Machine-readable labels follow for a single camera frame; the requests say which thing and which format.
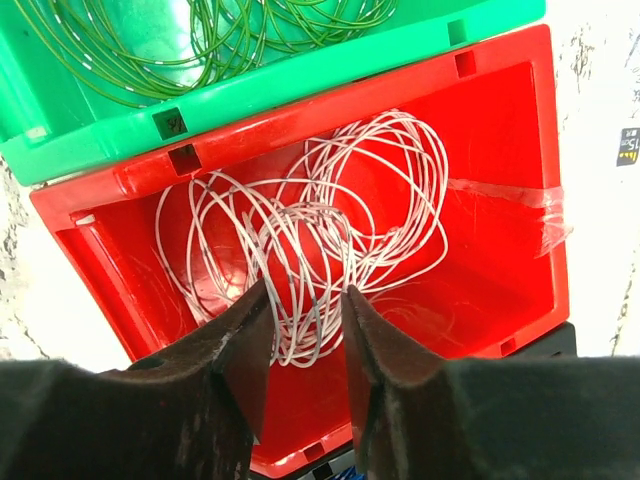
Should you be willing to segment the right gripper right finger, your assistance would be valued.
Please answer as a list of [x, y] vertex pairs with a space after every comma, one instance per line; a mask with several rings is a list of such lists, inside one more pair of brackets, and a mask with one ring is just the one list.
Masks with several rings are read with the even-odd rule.
[[635, 479], [635, 357], [447, 360], [341, 296], [356, 465], [370, 479]]

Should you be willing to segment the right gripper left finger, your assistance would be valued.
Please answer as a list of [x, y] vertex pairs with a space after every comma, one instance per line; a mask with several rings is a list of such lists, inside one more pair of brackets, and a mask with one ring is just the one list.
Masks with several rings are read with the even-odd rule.
[[5, 479], [245, 479], [264, 425], [273, 317], [264, 282], [124, 370], [1, 365]]

